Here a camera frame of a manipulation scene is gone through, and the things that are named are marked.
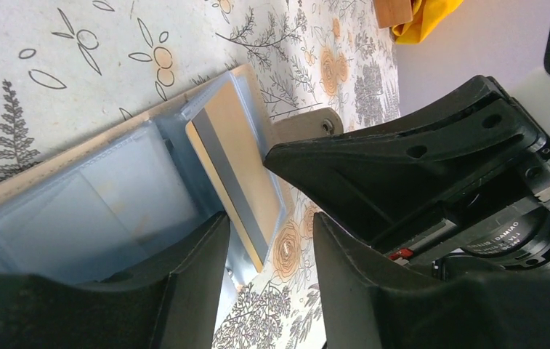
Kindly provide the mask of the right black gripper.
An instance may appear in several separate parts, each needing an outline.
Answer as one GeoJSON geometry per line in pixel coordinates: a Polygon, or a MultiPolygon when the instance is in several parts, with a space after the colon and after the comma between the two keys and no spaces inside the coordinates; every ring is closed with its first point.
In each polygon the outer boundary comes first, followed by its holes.
{"type": "Polygon", "coordinates": [[[264,166],[392,262],[434,277],[550,271],[550,140],[492,77],[264,166]]]}

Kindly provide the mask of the brown wooden tray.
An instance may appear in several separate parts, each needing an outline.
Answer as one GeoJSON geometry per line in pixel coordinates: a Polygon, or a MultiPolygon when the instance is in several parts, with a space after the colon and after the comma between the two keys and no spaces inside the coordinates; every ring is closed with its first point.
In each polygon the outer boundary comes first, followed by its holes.
{"type": "Polygon", "coordinates": [[[413,19],[412,0],[374,0],[373,5],[380,29],[402,25],[413,19]]]}

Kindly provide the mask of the gold magnetic stripe card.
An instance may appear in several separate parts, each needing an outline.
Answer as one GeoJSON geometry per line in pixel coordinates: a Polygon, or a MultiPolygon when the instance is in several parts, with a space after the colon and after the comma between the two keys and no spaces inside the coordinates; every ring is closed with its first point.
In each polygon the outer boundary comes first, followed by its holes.
{"type": "Polygon", "coordinates": [[[286,216],[277,177],[263,161],[272,141],[245,78],[227,73],[182,109],[185,133],[256,272],[286,216]]]}

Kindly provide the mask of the floral table mat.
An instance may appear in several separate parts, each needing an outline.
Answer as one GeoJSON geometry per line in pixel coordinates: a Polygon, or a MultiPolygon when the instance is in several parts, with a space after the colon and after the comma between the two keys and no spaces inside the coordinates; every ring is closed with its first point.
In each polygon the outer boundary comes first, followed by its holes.
{"type": "Polygon", "coordinates": [[[370,1],[0,1],[0,182],[243,63],[276,121],[400,115],[370,1]]]}

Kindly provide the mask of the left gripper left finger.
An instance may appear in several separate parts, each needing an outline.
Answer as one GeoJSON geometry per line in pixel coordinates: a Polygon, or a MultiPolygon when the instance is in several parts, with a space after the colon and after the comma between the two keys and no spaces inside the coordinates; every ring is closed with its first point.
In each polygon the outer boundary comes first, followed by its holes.
{"type": "Polygon", "coordinates": [[[99,281],[0,274],[0,348],[209,348],[230,219],[99,281]]]}

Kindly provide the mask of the yellow cloth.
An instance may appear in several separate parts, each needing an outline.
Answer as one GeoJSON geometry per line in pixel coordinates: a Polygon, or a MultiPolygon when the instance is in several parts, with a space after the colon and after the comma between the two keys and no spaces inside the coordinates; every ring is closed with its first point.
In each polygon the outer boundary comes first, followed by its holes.
{"type": "Polygon", "coordinates": [[[396,44],[420,44],[463,0],[412,1],[413,19],[391,28],[396,44]]]}

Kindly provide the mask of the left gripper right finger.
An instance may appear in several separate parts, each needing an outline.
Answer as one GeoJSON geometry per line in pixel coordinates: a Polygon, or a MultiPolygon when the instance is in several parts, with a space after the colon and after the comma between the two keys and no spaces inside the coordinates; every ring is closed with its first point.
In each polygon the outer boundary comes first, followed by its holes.
{"type": "Polygon", "coordinates": [[[392,262],[322,212],[313,237],[328,348],[550,348],[550,275],[440,281],[392,262]]]}

